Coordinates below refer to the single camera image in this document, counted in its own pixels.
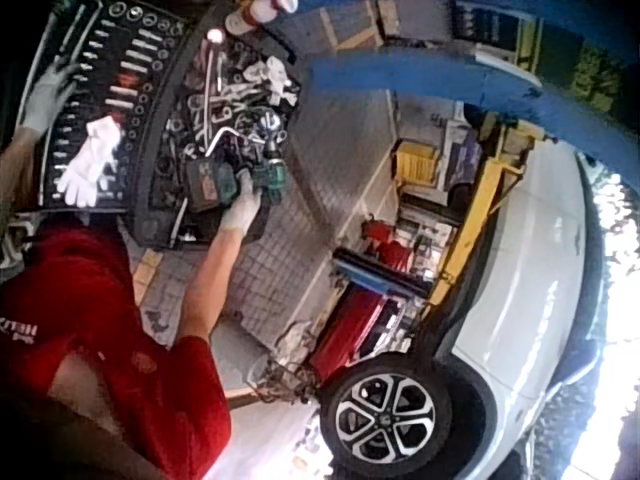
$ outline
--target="red shirt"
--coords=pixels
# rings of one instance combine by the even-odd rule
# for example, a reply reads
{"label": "red shirt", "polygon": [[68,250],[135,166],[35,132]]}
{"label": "red shirt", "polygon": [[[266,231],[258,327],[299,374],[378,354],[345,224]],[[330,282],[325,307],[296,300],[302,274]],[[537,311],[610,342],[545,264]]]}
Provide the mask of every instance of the red shirt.
{"label": "red shirt", "polygon": [[126,255],[87,229],[47,235],[0,289],[2,378],[46,395],[73,350],[102,372],[136,450],[171,478],[208,471],[231,435],[210,346],[186,337],[167,350],[146,335]]}

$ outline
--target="car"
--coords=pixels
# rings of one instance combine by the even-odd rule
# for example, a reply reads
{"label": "car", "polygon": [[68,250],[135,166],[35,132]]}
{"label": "car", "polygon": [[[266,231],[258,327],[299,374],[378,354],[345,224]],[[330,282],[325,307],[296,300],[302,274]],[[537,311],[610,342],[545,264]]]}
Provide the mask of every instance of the car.
{"label": "car", "polygon": [[598,216],[573,147],[536,142],[462,282],[410,349],[356,362],[321,385],[336,477],[527,478],[533,424],[599,356],[588,332],[602,268]]}

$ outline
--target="white glove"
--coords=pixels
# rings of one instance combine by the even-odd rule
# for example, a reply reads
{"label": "white glove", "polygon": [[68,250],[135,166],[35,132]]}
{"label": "white glove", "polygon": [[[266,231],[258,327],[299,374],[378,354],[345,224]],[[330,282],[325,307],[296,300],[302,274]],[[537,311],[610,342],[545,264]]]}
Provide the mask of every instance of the white glove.
{"label": "white glove", "polygon": [[47,68],[27,101],[22,126],[38,132],[39,136],[49,129],[75,87],[75,83],[67,85],[67,80],[76,66],[61,69],[61,65],[62,61],[58,60]]}
{"label": "white glove", "polygon": [[58,192],[66,192],[65,203],[80,208],[96,206],[98,184],[102,190],[107,189],[104,167],[108,163],[115,164],[113,151],[121,139],[120,128],[110,116],[88,123],[87,133],[82,148],[58,182]]}
{"label": "white glove", "polygon": [[246,235],[249,227],[260,210],[260,198],[262,192],[253,191],[253,179],[249,170],[242,170],[238,174],[240,180],[240,195],[231,207],[224,212],[219,230],[240,230]]}

